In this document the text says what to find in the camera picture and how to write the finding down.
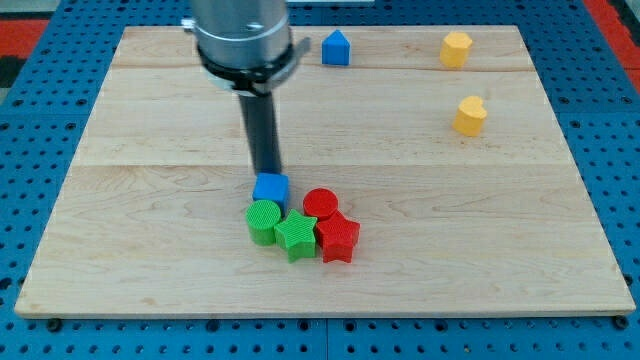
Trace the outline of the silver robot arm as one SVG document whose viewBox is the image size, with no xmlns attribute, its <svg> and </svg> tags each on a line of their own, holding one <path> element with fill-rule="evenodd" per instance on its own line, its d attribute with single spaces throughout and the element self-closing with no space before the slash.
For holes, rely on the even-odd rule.
<svg viewBox="0 0 640 360">
<path fill-rule="evenodd" d="M 191 0 L 182 26 L 195 36 L 210 81 L 238 96 L 254 172 L 282 171 L 273 91 L 310 51 L 293 42 L 284 0 Z"/>
</svg>

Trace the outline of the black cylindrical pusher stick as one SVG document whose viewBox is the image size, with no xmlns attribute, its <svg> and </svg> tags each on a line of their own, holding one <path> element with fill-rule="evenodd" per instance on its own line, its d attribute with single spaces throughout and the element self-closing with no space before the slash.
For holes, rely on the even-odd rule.
<svg viewBox="0 0 640 360">
<path fill-rule="evenodd" d="M 254 172 L 280 174 L 282 161 L 272 94 L 240 96 L 239 102 Z"/>
</svg>

